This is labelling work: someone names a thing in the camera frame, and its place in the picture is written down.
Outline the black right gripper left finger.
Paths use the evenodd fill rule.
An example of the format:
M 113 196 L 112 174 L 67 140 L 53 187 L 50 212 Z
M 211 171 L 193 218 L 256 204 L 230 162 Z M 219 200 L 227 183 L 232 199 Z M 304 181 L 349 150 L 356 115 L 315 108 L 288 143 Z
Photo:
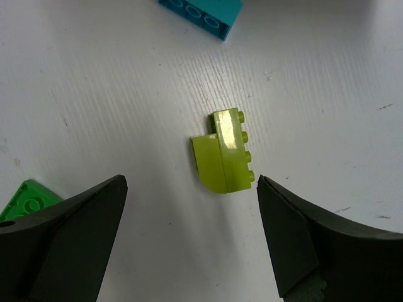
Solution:
M 117 175 L 1 222 L 1 300 L 96 301 L 126 197 Z

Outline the lime curved lego assembly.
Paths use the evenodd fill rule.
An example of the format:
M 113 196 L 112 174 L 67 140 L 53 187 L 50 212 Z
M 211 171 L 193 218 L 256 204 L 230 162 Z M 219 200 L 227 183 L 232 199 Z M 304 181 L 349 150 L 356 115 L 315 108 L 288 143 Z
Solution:
M 191 138 L 201 183 L 213 193 L 227 194 L 251 188 L 254 172 L 248 164 L 248 134 L 242 129 L 244 113 L 238 108 L 208 115 L 211 132 Z

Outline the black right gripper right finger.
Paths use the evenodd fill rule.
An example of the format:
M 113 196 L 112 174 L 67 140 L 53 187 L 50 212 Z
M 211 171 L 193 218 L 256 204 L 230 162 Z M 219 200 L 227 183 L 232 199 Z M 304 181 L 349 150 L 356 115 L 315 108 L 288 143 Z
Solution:
M 402 234 L 306 201 L 269 177 L 259 210 L 284 301 L 401 301 Z

